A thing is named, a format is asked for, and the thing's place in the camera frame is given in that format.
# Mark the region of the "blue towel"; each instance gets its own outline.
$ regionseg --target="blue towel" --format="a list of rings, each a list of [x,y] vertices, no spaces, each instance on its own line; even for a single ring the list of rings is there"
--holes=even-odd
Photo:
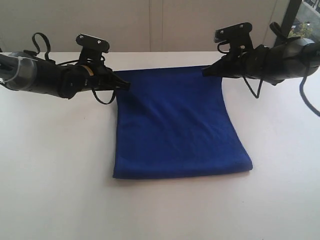
[[[221,77],[202,66],[118,71],[113,177],[168,179],[249,171],[252,162],[232,126]]]

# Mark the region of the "white wall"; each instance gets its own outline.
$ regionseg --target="white wall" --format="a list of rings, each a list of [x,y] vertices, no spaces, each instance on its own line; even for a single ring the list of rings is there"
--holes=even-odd
[[[255,46],[272,45],[272,21],[282,22],[290,0],[2,0],[0,47],[33,49],[45,33],[55,52],[80,50],[79,33],[110,42],[114,52],[214,51],[214,30],[253,24]]]

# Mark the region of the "blue cloth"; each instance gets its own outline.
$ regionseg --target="blue cloth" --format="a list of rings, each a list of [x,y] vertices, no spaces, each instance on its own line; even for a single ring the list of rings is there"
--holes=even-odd
[[[113,177],[166,179],[249,171],[226,111],[220,77],[201,66],[118,71]]]

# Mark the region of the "white table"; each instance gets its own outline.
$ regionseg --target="white table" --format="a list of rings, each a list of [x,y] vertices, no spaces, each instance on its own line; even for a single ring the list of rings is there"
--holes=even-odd
[[[220,56],[109,53],[106,62],[131,70],[210,65]],[[265,83],[256,100],[243,80],[224,79],[226,108],[254,169],[168,180],[112,179],[115,102],[0,88],[0,239],[319,239],[320,119],[300,98],[300,81]],[[319,91],[320,71],[305,86],[318,108]]]

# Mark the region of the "folded cloth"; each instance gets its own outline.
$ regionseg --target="folded cloth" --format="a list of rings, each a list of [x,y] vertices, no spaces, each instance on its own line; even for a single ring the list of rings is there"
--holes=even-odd
[[[252,162],[232,126],[221,77],[202,66],[118,71],[113,177],[166,179],[249,171]]]

